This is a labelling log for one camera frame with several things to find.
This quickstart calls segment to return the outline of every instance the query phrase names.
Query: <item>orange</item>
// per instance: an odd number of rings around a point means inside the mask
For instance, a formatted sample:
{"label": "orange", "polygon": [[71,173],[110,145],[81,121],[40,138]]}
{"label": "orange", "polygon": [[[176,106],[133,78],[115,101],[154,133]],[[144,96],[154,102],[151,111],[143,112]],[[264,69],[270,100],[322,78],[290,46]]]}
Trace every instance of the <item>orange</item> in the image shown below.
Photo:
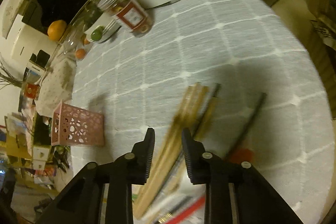
{"label": "orange", "polygon": [[64,20],[56,20],[50,24],[48,28],[48,36],[53,41],[59,41],[67,28],[67,23]]}
{"label": "orange", "polygon": [[76,50],[75,56],[77,59],[83,59],[86,55],[86,51],[83,48]]}
{"label": "orange", "polygon": [[90,41],[86,39],[86,34],[83,34],[81,37],[81,41],[83,43],[83,45],[88,45],[90,44]]}

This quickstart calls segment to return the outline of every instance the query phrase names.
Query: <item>jar label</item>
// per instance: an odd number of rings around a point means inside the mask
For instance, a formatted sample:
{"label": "jar label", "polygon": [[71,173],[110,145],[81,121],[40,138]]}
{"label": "jar label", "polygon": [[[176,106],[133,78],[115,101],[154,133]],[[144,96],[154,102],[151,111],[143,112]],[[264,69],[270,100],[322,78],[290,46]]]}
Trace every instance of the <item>jar label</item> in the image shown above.
{"label": "jar label", "polygon": [[130,1],[116,16],[131,30],[139,27],[146,19],[144,12]]}
{"label": "jar label", "polygon": [[124,15],[124,18],[126,18],[133,26],[136,26],[140,23],[143,17],[138,13],[137,10],[132,8]]}

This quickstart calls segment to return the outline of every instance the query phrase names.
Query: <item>screw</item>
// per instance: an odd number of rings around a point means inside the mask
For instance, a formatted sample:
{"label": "screw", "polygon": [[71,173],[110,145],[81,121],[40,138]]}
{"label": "screw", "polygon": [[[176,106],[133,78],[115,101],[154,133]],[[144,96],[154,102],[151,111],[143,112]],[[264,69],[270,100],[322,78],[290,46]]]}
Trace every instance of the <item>screw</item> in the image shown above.
{"label": "screw", "polygon": [[211,159],[212,158],[212,154],[210,152],[204,152],[202,154],[202,157],[205,159]]}
{"label": "screw", "polygon": [[89,162],[87,165],[86,165],[86,168],[88,168],[89,170],[95,168],[97,166],[97,163],[95,162]]}
{"label": "screw", "polygon": [[134,159],[135,158],[135,155],[133,153],[127,153],[125,154],[125,159],[127,160],[131,160],[131,159]]}
{"label": "screw", "polygon": [[243,168],[248,169],[248,168],[250,168],[250,167],[252,166],[252,164],[249,163],[248,161],[243,161],[243,162],[241,163],[241,166],[242,166]]}

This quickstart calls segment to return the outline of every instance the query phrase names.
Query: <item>pink plastic basket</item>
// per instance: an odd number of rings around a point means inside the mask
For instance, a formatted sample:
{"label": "pink plastic basket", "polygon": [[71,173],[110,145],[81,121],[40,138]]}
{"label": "pink plastic basket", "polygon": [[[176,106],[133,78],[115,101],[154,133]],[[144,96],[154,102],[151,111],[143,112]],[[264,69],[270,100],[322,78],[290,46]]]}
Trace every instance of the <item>pink plastic basket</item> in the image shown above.
{"label": "pink plastic basket", "polygon": [[60,102],[52,118],[51,145],[104,146],[103,114]]}

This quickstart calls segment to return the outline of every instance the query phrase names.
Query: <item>white cabinet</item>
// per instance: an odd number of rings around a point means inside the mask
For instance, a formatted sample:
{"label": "white cabinet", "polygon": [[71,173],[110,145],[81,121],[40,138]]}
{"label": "white cabinet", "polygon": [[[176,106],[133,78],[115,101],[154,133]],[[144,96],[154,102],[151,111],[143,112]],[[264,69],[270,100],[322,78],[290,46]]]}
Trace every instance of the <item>white cabinet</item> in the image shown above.
{"label": "white cabinet", "polygon": [[33,160],[32,165],[34,170],[44,170],[45,161],[42,160]]}
{"label": "white cabinet", "polygon": [[47,148],[42,146],[33,146],[33,160],[47,161],[49,156],[49,150],[49,147]]}

